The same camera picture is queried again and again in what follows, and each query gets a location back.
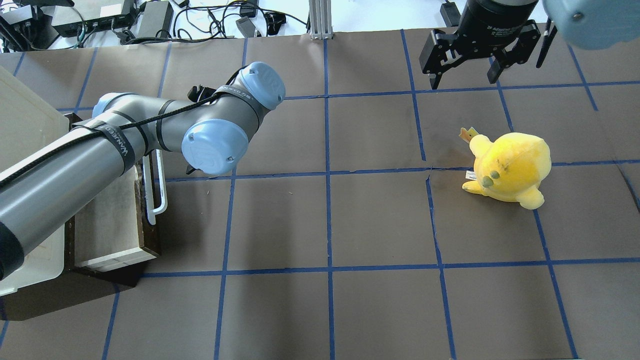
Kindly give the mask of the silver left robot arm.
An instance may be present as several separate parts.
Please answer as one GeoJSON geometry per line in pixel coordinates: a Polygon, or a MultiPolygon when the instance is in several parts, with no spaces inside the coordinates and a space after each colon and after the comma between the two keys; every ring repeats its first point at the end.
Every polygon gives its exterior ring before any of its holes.
{"type": "Polygon", "coordinates": [[[1,173],[1,278],[153,150],[181,153],[217,177],[246,154],[265,116],[286,97],[279,73],[255,61],[197,101],[131,92],[99,98],[93,116],[1,173]]]}

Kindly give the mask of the right robot arm blue joint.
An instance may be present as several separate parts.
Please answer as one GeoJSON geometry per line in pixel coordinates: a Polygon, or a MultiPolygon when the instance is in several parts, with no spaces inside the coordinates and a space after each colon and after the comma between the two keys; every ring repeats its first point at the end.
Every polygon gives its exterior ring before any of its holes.
{"type": "Polygon", "coordinates": [[[560,36],[583,50],[604,50],[640,35],[638,0],[544,0],[560,36]]]}

